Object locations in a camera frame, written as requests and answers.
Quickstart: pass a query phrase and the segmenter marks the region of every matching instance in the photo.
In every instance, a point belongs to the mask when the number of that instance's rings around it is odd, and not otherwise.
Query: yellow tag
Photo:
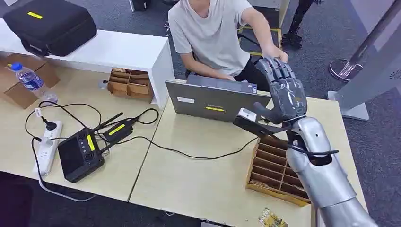
[[[205,108],[206,108],[206,109],[208,109],[208,110],[217,110],[217,111],[224,112],[224,110],[223,110],[223,109],[214,108],[214,107],[210,107],[210,106],[206,106]]]
[[[90,137],[90,135],[87,136],[87,140],[88,140],[88,144],[89,144],[90,150],[94,151],[95,150],[95,146],[93,146],[92,138]]]
[[[120,130],[120,129],[124,128],[124,127],[125,127],[125,124],[122,124],[122,125],[118,126],[116,129],[114,129],[113,131],[109,132],[109,136],[113,135],[118,130]]]
[[[33,13],[33,12],[29,12],[28,15],[33,16],[33,17],[38,18],[38,19],[42,19],[43,18],[39,14],[36,14],[36,13]]]

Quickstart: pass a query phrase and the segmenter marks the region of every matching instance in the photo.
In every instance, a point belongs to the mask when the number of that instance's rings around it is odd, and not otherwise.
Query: wooden organizer
[[[310,204],[297,174],[286,159],[287,141],[270,136],[258,139],[253,150],[246,188],[299,206]]]
[[[113,69],[107,89],[115,96],[152,101],[153,89],[147,72]]]

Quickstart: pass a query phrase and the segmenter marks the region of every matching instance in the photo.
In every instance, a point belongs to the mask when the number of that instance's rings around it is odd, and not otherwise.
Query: wooden divider
[[[297,174],[286,159],[287,141],[270,136],[259,139],[252,156],[247,188],[299,206],[310,204]]]

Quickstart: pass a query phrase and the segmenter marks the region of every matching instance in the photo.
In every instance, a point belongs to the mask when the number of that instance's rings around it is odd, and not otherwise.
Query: black carrying case
[[[42,57],[66,56],[97,33],[89,12],[64,0],[33,0],[3,19],[28,52]]]

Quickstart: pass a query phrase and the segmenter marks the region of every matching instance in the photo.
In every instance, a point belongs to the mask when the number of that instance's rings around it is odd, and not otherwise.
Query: black strap
[[[39,57],[46,57],[49,56],[49,53],[47,51],[44,50],[38,50],[34,47],[32,47],[31,45],[29,45],[28,41],[21,39],[21,43],[24,46],[25,50],[36,55]]]

